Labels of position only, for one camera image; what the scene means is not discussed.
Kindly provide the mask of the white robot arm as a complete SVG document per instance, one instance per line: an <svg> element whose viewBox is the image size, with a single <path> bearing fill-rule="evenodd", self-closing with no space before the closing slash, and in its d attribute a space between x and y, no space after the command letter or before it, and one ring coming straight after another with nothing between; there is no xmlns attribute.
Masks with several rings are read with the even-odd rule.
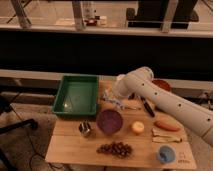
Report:
<svg viewBox="0 0 213 171"><path fill-rule="evenodd" d="M152 82L153 78L149 67L138 68L116 80L112 93L116 99L135 93L150 100L213 147L213 111L158 87Z"/></svg>

